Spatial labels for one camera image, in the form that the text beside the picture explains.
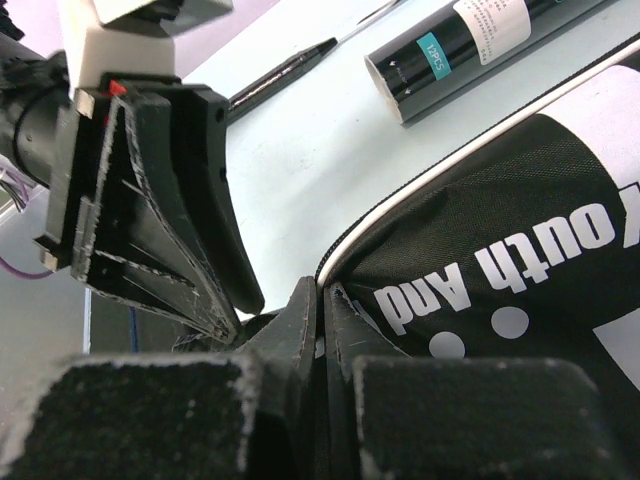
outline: fabric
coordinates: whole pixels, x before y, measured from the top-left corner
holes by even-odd
[[[635,54],[396,207],[337,276],[410,355],[581,366],[637,472],[639,133]]]

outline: white table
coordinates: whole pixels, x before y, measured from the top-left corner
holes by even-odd
[[[296,50],[346,31],[384,0],[281,0],[185,79],[231,96]],[[618,0],[410,128],[396,123],[363,56],[443,0],[409,0],[229,129],[228,178],[266,297],[282,307],[334,240],[374,204],[640,29]],[[492,98],[499,96],[496,103]]]

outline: black tube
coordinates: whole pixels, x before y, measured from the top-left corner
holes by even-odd
[[[37,53],[0,34],[0,63],[43,61]],[[68,85],[43,78],[10,88],[4,77],[0,92],[0,154],[21,172],[48,187],[56,156],[56,125],[60,108],[69,108]]]
[[[367,69],[403,123],[605,1],[452,1],[366,57]]]

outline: purple cable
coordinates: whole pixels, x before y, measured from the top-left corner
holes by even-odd
[[[53,275],[53,272],[47,271],[42,273],[26,273],[18,270],[17,268],[12,267],[7,263],[7,261],[0,257],[0,267],[4,268],[7,272],[12,275],[15,275],[18,278],[22,278],[23,280],[40,280],[42,278],[47,278],[49,275]]]
[[[20,187],[20,190],[22,192],[22,199],[24,200],[25,204],[28,204],[29,203],[29,192],[27,192],[27,185],[17,175],[14,175],[13,173],[11,173],[9,171],[7,171],[6,174],[7,174],[7,177],[9,177],[11,180],[13,180]]]

